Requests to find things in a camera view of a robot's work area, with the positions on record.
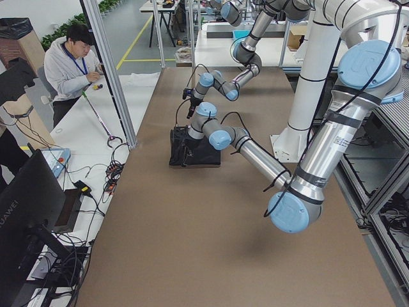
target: yellow line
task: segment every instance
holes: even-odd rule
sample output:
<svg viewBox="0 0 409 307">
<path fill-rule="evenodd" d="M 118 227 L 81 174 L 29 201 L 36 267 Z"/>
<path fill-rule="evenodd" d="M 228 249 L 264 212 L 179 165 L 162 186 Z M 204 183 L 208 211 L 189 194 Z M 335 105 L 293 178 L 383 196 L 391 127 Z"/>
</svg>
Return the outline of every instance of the yellow line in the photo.
<svg viewBox="0 0 409 307">
<path fill-rule="evenodd" d="M 160 59 L 124 59 L 124 62 L 159 62 Z M 165 59 L 165 61 L 176 61 L 175 59 Z"/>
<path fill-rule="evenodd" d="M 139 38 L 141 37 L 143 31 L 145 31 L 145 29 L 148 27 L 149 23 L 152 21 L 153 15 L 146 21 L 145 25 L 143 26 L 142 30 L 140 30 L 140 32 L 138 33 L 138 35 L 136 36 L 135 40 L 131 43 L 131 45 L 129 46 L 128 50 L 125 52 L 125 54 L 123 55 L 123 57 L 121 58 L 121 61 L 118 63 L 118 65 L 116 65 L 116 70 L 120 69 L 122 66 L 122 63 L 125 61 L 125 59 L 127 58 L 129 52 L 132 50 L 132 48 L 134 48 L 134 45 L 137 43 L 137 41 L 139 40 Z"/>
</svg>

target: man's hand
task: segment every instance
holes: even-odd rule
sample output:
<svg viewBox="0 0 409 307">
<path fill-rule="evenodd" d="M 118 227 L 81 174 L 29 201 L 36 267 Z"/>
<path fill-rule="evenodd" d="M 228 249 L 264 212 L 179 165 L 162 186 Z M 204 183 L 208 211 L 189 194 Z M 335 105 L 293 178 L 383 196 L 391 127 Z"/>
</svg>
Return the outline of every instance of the man's hand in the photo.
<svg viewBox="0 0 409 307">
<path fill-rule="evenodd" d="M 89 83 L 95 82 L 101 78 L 100 74 L 98 72 L 90 72 L 88 75 L 86 75 L 87 80 Z"/>
</svg>

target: chair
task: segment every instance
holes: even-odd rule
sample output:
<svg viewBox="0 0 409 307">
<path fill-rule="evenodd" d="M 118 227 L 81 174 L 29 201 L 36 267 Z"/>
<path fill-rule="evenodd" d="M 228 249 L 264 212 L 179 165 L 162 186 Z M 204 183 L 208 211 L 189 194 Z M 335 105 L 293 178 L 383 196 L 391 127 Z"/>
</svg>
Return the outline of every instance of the chair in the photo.
<svg viewBox="0 0 409 307">
<path fill-rule="evenodd" d="M 41 96 L 41 101 L 45 105 L 49 105 L 51 108 L 51 102 L 54 100 L 54 97 L 57 96 L 57 91 L 52 87 L 52 85 L 48 82 L 47 78 L 45 77 L 44 66 L 41 66 L 37 70 L 37 75 L 40 78 L 42 84 L 44 85 L 45 89 L 49 92 L 49 96 Z"/>
</svg>

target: man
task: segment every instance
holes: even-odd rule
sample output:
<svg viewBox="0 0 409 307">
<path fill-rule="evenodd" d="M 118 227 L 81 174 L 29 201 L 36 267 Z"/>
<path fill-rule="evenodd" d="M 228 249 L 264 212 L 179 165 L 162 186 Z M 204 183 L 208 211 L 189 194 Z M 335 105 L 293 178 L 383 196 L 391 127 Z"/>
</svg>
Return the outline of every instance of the man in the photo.
<svg viewBox="0 0 409 307">
<path fill-rule="evenodd" d="M 0 118 L 0 165 L 6 166 L 13 175 L 19 172 L 19 169 L 28 160 L 28 155 L 20 149 L 13 134 L 6 128 L 3 120 Z M 7 187 L 0 166 L 0 193 Z"/>
<path fill-rule="evenodd" d="M 54 127 L 76 103 L 82 91 L 100 78 L 100 62 L 90 49 L 93 37 L 84 24 L 72 24 L 66 37 L 53 41 L 45 53 L 45 76 L 57 91 L 52 103 Z"/>
</svg>

